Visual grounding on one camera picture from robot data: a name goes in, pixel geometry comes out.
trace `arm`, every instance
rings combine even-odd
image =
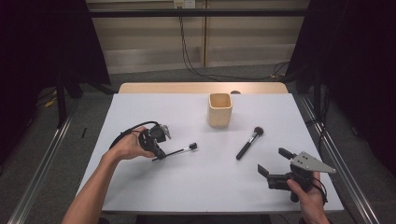
[[[145,128],[135,129],[138,132]],[[102,212],[111,177],[122,160],[130,160],[138,156],[147,158],[154,154],[145,151],[137,141],[138,134],[131,133],[124,136],[113,148],[106,152],[99,165],[69,206],[62,223],[97,223]]]
[[[320,180],[319,172],[314,172],[314,178]],[[320,191],[318,189],[312,188],[308,192],[301,189],[300,185],[292,179],[288,180],[288,185],[290,189],[297,194],[300,199],[301,212],[303,218],[308,224],[328,224],[329,219],[327,219],[323,208],[323,199]],[[321,188],[321,185],[317,180],[314,179],[315,185]]]

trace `brush handle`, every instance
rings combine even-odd
[[[242,147],[242,149],[239,151],[238,155],[236,155],[236,159],[237,159],[237,160],[241,160],[241,158],[244,156],[245,152],[248,151],[248,148],[250,147],[250,145],[251,145],[251,144],[250,144],[249,142],[247,142],[247,143],[245,144],[245,146]]]

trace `white table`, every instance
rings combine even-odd
[[[319,158],[291,94],[233,95],[233,114],[226,129],[206,122],[208,94],[117,94],[108,111],[92,158],[83,177],[86,183],[101,156],[120,132],[148,120],[169,126],[172,139],[160,143],[165,153],[196,142],[193,152],[162,161],[136,158],[117,168],[104,211],[137,214],[254,214],[300,211],[290,192],[268,189],[257,164],[270,174],[290,171],[290,162],[277,153],[306,151]],[[235,156],[255,127],[264,129],[241,161]],[[343,206],[328,175],[326,211]]]

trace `horizontal black bar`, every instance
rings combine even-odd
[[[122,17],[304,17],[321,15],[330,11],[308,9],[91,9],[93,18]]]

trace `beige container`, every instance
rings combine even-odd
[[[212,93],[209,95],[207,116],[209,125],[224,128],[230,123],[233,102],[228,93]]]

